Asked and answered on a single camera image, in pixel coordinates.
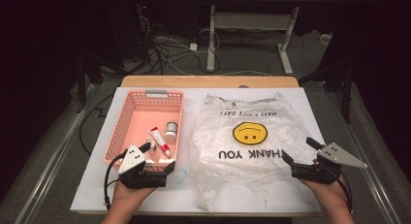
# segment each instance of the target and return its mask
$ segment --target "pink plastic basket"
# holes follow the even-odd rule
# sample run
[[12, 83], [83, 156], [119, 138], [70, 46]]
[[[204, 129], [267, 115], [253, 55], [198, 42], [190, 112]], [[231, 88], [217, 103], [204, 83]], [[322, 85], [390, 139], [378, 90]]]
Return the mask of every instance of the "pink plastic basket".
[[[164, 139], [167, 123], [170, 121], [177, 124], [176, 140], [172, 142], [164, 140], [170, 148], [172, 158], [176, 161], [183, 101], [184, 94], [181, 91], [129, 91], [111, 135], [104, 161], [109, 164], [131, 144], [141, 146], [146, 143], [147, 138], [153, 140], [148, 131], [154, 127], [160, 130]], [[170, 164], [170, 160], [159, 146], [155, 154], [146, 152], [145, 155], [147, 157], [145, 169], [148, 171], [163, 172]], [[113, 166], [118, 169], [120, 165], [121, 161], [117, 161]]]

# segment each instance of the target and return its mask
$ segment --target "human hand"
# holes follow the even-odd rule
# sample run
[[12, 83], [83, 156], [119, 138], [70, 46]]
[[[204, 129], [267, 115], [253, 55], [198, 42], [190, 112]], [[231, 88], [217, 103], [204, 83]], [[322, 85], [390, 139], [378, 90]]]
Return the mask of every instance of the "human hand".
[[354, 220], [347, 208], [347, 198], [337, 181], [332, 184], [321, 184], [300, 179], [310, 188], [321, 207], [321, 212], [331, 224], [351, 224]]
[[142, 202], [156, 188], [130, 189], [121, 181], [115, 183], [111, 208], [102, 223], [128, 223]]

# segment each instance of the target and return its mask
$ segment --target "smiley face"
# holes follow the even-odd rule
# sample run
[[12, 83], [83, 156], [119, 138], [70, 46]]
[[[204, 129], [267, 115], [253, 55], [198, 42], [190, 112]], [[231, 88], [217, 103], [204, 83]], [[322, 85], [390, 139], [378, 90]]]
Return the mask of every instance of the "smiley face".
[[260, 144], [268, 135], [266, 126], [254, 122], [242, 122], [234, 130], [234, 138], [241, 144]]

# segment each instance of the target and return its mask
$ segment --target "desk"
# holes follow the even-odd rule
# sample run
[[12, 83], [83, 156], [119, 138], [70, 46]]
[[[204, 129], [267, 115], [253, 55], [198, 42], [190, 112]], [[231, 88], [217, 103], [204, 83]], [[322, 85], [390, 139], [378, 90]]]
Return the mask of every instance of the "desk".
[[[247, 85], [260, 88], [216, 88], [238, 87]], [[241, 94], [244, 100], [255, 100], [272, 97], [273, 92], [281, 92], [293, 108], [298, 112], [306, 128], [313, 138], [324, 142], [318, 129], [312, 110], [302, 88], [297, 86], [294, 78], [276, 77], [126, 77], [116, 91], [111, 103], [108, 117], [103, 125], [99, 139], [94, 147], [87, 168], [79, 185], [71, 210], [80, 213], [105, 213], [103, 203], [103, 181], [108, 165], [103, 162], [103, 155], [107, 148], [116, 116], [121, 110], [121, 104], [127, 90], [135, 87], [156, 87], [183, 90], [185, 102], [183, 118], [180, 129], [180, 142], [178, 147], [178, 160], [175, 170], [184, 169], [188, 172], [187, 178], [178, 186], [158, 188], [142, 204], [139, 214], [148, 215], [211, 215], [196, 205], [194, 184], [189, 174], [189, 151], [187, 141], [190, 126], [193, 125], [197, 113], [202, 106], [198, 99], [203, 100], [207, 94], [221, 95], [232, 99]], [[117, 177], [116, 172], [111, 171], [111, 179]], [[219, 192], [218, 201], [215, 202], [213, 216], [306, 216], [320, 213], [318, 204], [312, 193], [304, 186], [289, 186], [288, 184], [276, 184], [270, 189], [270, 198], [267, 204], [262, 204], [248, 189], [239, 186], [224, 186]], [[112, 186], [109, 187], [109, 195], [112, 197]]]
[[286, 49], [293, 33], [299, 9], [300, 7], [294, 7], [289, 15], [220, 13], [215, 11], [215, 5], [211, 5], [206, 69], [211, 72], [214, 71], [215, 50], [218, 48], [218, 45], [216, 46], [214, 41], [214, 36], [216, 36], [215, 28], [285, 30], [283, 43], [277, 45], [278, 56], [281, 59], [284, 73], [287, 76], [291, 76], [293, 69], [291, 68]]

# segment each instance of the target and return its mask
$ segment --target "white plastic bag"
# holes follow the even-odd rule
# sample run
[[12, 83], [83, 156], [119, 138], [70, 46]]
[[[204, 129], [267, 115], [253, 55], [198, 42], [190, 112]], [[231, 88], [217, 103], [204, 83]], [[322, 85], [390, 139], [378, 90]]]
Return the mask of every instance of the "white plastic bag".
[[190, 160], [198, 206], [213, 212], [221, 184], [249, 188], [262, 199], [269, 186], [293, 183], [284, 149], [296, 162], [309, 163], [316, 151], [300, 116], [280, 93], [253, 102], [208, 95], [194, 124]]

